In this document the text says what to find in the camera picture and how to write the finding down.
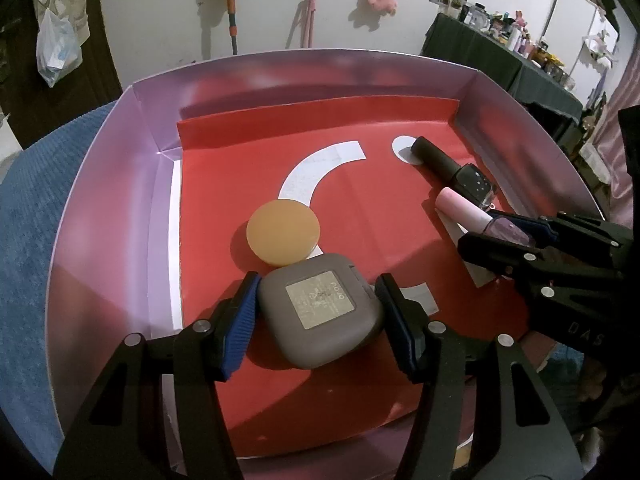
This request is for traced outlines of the black nail polish bottle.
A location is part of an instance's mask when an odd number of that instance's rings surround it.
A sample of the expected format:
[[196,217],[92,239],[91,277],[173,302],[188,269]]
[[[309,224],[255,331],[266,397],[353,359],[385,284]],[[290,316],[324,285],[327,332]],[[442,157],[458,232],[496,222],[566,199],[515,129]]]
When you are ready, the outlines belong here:
[[419,136],[411,145],[411,153],[439,178],[447,188],[466,198],[480,209],[491,207],[497,185],[480,168],[468,162],[460,165],[430,140]]

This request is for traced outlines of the purple nail polish bottle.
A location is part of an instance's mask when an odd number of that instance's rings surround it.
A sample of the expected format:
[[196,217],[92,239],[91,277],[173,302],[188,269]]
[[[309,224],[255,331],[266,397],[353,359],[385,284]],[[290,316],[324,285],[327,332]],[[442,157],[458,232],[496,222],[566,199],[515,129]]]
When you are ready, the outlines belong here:
[[482,234],[522,246],[530,246],[530,237],[506,217],[491,217],[451,188],[443,188],[435,198],[435,208],[465,232]]

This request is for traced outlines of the taupe square compact case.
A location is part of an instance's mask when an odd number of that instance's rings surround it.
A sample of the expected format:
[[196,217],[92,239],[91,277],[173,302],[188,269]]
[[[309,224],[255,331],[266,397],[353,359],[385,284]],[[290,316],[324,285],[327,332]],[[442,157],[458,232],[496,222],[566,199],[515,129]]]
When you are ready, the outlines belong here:
[[339,254],[272,271],[260,281],[257,299],[281,353],[302,370],[355,350],[382,320],[373,287]]

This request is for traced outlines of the orange round sponge puff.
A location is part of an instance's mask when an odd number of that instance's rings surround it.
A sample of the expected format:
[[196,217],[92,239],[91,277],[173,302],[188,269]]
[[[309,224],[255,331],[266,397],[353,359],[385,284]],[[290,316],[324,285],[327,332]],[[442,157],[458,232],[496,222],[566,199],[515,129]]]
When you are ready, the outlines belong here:
[[245,236],[255,256],[270,266],[288,266],[311,255],[320,238],[316,214],[297,200],[272,200],[248,219]]

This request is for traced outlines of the pink curtain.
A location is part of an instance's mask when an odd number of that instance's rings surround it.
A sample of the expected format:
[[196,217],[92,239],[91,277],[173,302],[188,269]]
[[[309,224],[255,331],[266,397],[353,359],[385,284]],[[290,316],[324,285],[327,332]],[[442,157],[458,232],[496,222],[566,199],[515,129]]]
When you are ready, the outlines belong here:
[[631,229],[634,226],[634,191],[627,171],[626,152],[617,114],[639,104],[639,39],[634,43],[626,70],[608,101],[603,117],[590,143],[610,175],[608,218]]

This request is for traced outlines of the red Miniso paper liner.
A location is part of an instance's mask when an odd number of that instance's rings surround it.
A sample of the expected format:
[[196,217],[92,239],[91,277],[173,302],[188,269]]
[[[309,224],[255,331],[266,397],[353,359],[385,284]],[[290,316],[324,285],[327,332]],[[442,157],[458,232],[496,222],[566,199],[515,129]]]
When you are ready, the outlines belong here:
[[[472,162],[454,128],[458,108],[453,99],[356,96],[179,122],[184,320],[233,295],[247,272],[268,272],[247,245],[250,215],[277,198],[306,157],[347,142],[356,159],[331,169],[311,197],[320,248],[352,260],[368,281],[387,272],[402,287],[425,284],[437,318],[461,335],[524,335],[526,310],[512,284],[474,284],[434,209],[435,179],[392,148],[400,136],[425,136],[457,162]],[[259,457],[382,426],[416,408],[420,387],[398,370],[383,335],[326,366],[298,370],[258,323],[242,366],[218,396],[235,453]]]

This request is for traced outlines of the white refrigerator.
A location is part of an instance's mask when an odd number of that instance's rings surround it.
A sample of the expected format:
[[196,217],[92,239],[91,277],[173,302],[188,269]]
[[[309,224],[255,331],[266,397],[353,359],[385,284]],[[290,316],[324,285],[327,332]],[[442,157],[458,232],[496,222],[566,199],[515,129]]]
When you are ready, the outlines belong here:
[[554,0],[542,39],[563,63],[568,91],[586,107],[597,99],[617,58],[618,32],[591,0]]

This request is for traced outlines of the dark green covered side table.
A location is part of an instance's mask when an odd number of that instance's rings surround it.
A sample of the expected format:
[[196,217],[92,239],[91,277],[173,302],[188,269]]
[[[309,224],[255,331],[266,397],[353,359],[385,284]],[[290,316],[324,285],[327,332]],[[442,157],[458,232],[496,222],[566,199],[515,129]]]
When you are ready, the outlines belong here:
[[532,61],[462,22],[439,13],[421,54],[479,70],[521,104],[537,104],[578,124],[582,103]]

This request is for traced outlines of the purple cardboard box tray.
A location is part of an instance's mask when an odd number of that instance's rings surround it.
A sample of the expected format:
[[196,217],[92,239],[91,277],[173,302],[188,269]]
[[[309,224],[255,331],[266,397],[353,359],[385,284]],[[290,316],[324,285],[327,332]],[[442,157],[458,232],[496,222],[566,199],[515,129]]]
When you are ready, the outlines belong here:
[[[127,335],[157,339],[178,334],[199,318],[209,318],[243,281],[209,312],[192,322],[184,320],[183,148],[178,123],[235,110],[356,96],[456,100],[454,128],[471,149],[470,163],[497,185],[493,204],[525,217],[558,212],[600,216],[587,185],[551,136],[509,93],[469,67],[390,52],[286,50],[192,64],[138,81],[122,94],[89,146],[54,242],[46,343],[64,439],[96,378]],[[393,151],[433,177],[438,193],[440,181],[411,156],[416,138],[400,136],[393,140]],[[347,142],[315,152],[293,169],[274,200],[297,200],[311,209],[320,180],[357,155],[356,146]],[[267,273],[250,272],[262,280],[283,268],[265,265]],[[163,377],[162,389],[172,466],[183,462],[172,376]],[[398,469],[415,414],[416,408],[382,426],[314,448],[235,456],[247,479],[387,478]]]

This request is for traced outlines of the blue textured table cloth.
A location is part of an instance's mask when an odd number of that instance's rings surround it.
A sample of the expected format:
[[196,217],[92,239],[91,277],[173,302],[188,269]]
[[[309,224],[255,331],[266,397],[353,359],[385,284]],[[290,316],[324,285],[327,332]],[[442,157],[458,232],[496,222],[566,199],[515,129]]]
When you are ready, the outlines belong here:
[[32,144],[1,183],[1,475],[50,474],[62,444],[48,375],[46,302],[70,189],[112,110],[105,104]]

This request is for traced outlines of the dark wooden door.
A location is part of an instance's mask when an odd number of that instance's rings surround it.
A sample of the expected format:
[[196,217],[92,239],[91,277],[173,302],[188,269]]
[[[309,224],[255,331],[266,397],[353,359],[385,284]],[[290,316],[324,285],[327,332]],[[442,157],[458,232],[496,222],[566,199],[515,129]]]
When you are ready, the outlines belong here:
[[1,121],[21,148],[121,94],[100,0],[1,0]]

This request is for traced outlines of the white plastic bag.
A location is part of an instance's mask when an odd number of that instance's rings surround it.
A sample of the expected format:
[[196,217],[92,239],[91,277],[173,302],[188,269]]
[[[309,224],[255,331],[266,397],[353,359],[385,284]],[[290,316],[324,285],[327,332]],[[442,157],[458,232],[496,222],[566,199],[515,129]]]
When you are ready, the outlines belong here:
[[68,18],[44,11],[36,42],[38,73],[49,88],[82,63],[81,46]]

